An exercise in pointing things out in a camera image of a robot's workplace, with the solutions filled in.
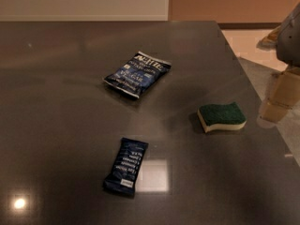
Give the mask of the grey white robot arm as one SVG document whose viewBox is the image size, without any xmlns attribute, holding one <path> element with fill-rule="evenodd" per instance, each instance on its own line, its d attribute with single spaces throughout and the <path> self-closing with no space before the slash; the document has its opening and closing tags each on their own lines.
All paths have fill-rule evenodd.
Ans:
<svg viewBox="0 0 300 225">
<path fill-rule="evenodd" d="M 270 123 L 278 123 L 300 100 L 300 4 L 280 25 L 276 52 L 288 66 L 271 75 L 265 90 L 259 115 Z"/>
</svg>

